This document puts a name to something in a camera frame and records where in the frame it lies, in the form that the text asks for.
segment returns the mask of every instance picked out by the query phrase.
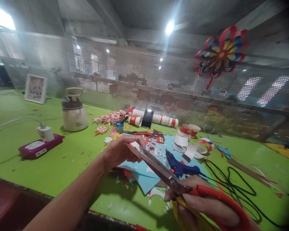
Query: kettle handle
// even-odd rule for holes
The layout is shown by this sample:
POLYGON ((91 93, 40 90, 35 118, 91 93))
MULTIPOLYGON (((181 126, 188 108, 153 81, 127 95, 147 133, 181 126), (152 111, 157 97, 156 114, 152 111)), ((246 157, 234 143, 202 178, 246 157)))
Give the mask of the kettle handle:
POLYGON ((77 96, 81 96, 82 94, 83 94, 83 89, 81 89, 81 88, 66 88, 65 89, 65 94, 67 95, 67 96, 69 96, 69 97, 71 97, 72 98, 72 101, 77 101, 77 96), (69 90, 80 90, 80 94, 79 95, 69 95, 68 94, 68 91, 69 90))

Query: photo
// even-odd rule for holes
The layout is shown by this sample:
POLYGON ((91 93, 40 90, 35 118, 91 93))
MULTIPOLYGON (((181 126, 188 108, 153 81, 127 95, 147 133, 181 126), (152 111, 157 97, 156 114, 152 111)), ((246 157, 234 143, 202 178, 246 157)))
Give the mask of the photo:
POLYGON ((28 99, 41 102, 43 86, 44 79, 30 76, 28 99))

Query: smartphone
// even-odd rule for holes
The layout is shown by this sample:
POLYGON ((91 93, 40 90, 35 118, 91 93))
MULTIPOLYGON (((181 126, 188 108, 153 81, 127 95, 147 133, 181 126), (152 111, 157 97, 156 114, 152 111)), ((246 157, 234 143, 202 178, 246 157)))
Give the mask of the smartphone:
POLYGON ((154 111, 151 109, 146 109, 144 113, 144 118, 142 119, 141 126, 150 129, 152 124, 154 111))

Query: scissors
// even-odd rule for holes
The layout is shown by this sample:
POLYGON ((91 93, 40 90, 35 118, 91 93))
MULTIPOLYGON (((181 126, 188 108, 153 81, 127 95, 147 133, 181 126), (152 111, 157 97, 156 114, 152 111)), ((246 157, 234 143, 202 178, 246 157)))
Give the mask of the scissors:
POLYGON ((139 156, 155 172, 155 174, 174 191, 175 197, 172 199, 173 211, 179 225, 183 230, 185 228, 178 217, 178 204, 191 211, 197 217, 198 224, 201 225, 199 229, 203 228, 205 230, 214 230, 210 223, 202 215, 200 215, 200 213, 194 211, 186 205, 182 195, 190 194, 198 197, 215 197, 223 203, 227 204, 234 211, 236 211, 236 213, 240 216, 240 223, 235 227, 227 227, 213 216, 206 214, 206 216, 212 221, 214 221, 222 231, 250 231, 250 222, 245 211, 233 199, 219 191, 202 185, 197 185, 196 188, 183 185, 178 180, 178 178, 174 174, 172 174, 171 171, 166 168, 156 157, 154 157, 151 153, 149 153, 141 146, 140 150, 141 151, 139 152, 139 156))

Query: white charger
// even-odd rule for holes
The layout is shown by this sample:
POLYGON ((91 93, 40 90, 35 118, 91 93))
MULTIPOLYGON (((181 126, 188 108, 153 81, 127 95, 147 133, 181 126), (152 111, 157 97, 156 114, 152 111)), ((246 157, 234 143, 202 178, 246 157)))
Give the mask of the white charger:
POLYGON ((37 128, 39 136, 43 141, 52 141, 55 139, 51 127, 47 127, 45 124, 41 123, 40 127, 37 128))

